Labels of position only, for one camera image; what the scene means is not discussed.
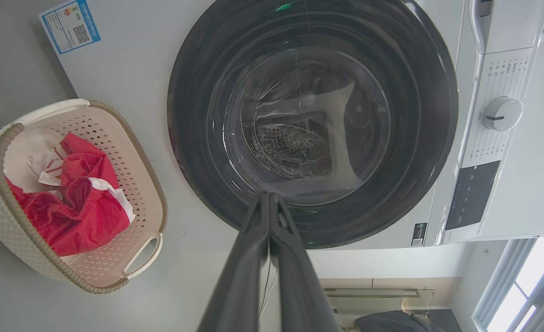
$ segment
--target basket rim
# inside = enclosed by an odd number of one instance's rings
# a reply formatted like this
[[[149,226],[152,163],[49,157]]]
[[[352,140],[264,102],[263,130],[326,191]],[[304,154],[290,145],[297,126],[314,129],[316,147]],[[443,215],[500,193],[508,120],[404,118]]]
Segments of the basket rim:
[[[114,108],[110,107],[109,105],[105,103],[101,103],[100,101],[89,101],[89,105],[87,107],[95,107],[97,109],[101,109],[102,111],[105,111],[109,115],[114,117],[114,119],[116,119],[118,123],[120,124],[120,126],[122,126],[122,128],[124,129],[124,131],[128,135],[128,138],[130,138],[130,141],[132,142],[133,146],[137,150],[137,153],[139,157],[141,158],[141,161],[143,162],[143,165],[145,166],[147,173],[149,174],[151,182],[153,186],[155,187],[157,195],[159,196],[161,207],[162,207],[162,220],[161,220],[161,225],[159,227],[159,233],[162,233],[167,224],[166,199],[163,194],[161,185],[156,177],[155,171],[153,170],[147,158],[147,154],[143,150],[143,147],[141,147],[141,144],[137,140],[137,137],[132,132],[126,120],[124,120],[124,118],[122,118],[122,116],[118,114],[118,112]],[[25,212],[22,210],[21,206],[19,206],[19,203],[15,199],[15,196],[13,195],[12,190],[9,187],[9,184],[6,181],[3,165],[4,165],[6,151],[10,143],[12,143],[13,139],[24,130],[25,130],[25,126],[23,124],[16,123],[16,124],[11,124],[4,132],[0,133],[0,197],[2,198],[2,201],[7,205],[8,211],[12,214],[12,216],[17,221],[19,226],[23,229],[23,231],[30,238],[33,244],[38,248],[38,250],[40,250],[40,252],[42,252],[42,254],[44,254],[44,256],[61,273],[63,273],[65,277],[67,277],[67,279],[69,279],[71,282],[76,284],[78,287],[93,294],[107,294],[126,286],[126,284],[128,284],[128,282],[130,281],[130,279],[126,277],[122,277],[118,281],[107,286],[94,286],[92,284],[89,284],[87,281],[84,280],[83,277],[81,277],[73,269],[71,269],[69,265],[67,265],[67,263],[65,263],[52,250],[52,248],[50,248],[50,246],[48,246],[46,241],[42,238],[42,236],[40,236],[40,233],[38,233],[36,228],[33,226],[30,219],[25,215]]]

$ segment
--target window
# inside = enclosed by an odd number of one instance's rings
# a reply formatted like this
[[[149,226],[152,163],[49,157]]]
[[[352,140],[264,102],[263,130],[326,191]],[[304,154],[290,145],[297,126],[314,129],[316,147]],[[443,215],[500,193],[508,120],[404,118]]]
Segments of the window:
[[[483,332],[520,332],[542,305],[544,237],[510,240],[473,320]]]

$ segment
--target blue and white sticker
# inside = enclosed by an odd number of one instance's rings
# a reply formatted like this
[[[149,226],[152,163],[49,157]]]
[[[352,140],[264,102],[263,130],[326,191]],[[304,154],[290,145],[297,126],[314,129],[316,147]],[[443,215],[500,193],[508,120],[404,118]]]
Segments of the blue and white sticker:
[[[99,32],[86,0],[76,0],[42,15],[59,54],[99,42]]]

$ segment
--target white dial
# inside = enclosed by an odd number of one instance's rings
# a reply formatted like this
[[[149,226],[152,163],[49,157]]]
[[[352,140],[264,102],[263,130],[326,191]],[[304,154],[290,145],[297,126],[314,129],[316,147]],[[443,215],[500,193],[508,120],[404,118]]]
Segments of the white dial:
[[[491,130],[506,131],[512,129],[522,116],[521,101],[510,97],[499,97],[485,109],[483,124]]]

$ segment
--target basket hole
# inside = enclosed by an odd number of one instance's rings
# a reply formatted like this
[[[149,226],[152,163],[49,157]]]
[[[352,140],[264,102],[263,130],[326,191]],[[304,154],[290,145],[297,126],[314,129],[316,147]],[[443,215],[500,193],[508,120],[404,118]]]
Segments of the basket hole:
[[[151,254],[155,250],[155,247],[157,246],[157,239],[152,239],[149,241],[147,245],[145,245],[145,248],[141,251],[141,253],[137,256],[137,258],[132,262],[132,264],[124,270],[124,273],[131,273],[132,271],[138,269],[143,263],[151,257]]]

